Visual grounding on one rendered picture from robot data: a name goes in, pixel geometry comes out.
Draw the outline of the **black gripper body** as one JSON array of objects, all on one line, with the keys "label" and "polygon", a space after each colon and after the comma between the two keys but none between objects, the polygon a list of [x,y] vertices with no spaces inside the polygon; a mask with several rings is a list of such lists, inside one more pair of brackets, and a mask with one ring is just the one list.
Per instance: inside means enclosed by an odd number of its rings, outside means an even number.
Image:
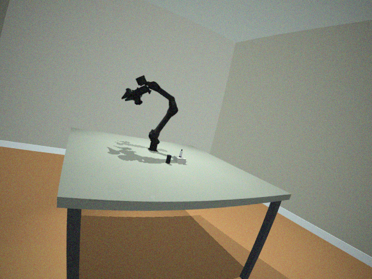
[{"label": "black gripper body", "polygon": [[134,95],[141,95],[141,96],[143,95],[140,91],[140,88],[137,88],[136,90],[131,90],[130,88],[127,88],[126,92],[129,97],[132,97],[132,96],[134,97]]}]

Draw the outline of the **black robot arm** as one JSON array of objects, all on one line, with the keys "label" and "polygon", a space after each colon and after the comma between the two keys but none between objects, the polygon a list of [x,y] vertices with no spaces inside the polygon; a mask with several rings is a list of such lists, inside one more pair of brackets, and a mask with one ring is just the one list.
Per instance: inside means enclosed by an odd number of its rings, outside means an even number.
[{"label": "black robot arm", "polygon": [[[157,145],[159,144],[158,136],[160,134],[160,131],[166,125],[166,123],[169,121],[169,119],[178,112],[178,108],[177,108],[174,97],[171,96],[169,93],[167,93],[162,88],[160,88],[158,83],[156,83],[154,81],[152,81],[152,82],[146,81],[144,75],[141,76],[141,77],[136,78],[136,81],[137,81],[138,85],[140,85],[140,86],[144,85],[144,86],[139,88],[142,94],[145,94],[147,92],[150,94],[151,93],[150,89],[152,89],[152,90],[160,93],[162,96],[166,97],[169,100],[169,108],[167,110],[166,115],[160,121],[160,123],[157,125],[157,127],[154,130],[152,129],[151,132],[149,133],[149,138],[151,140],[151,145],[150,145],[150,148],[148,148],[148,149],[150,151],[156,151],[157,152],[156,148],[157,148]],[[134,95],[134,98],[135,98],[134,103],[136,105],[142,104],[140,95]]]}]

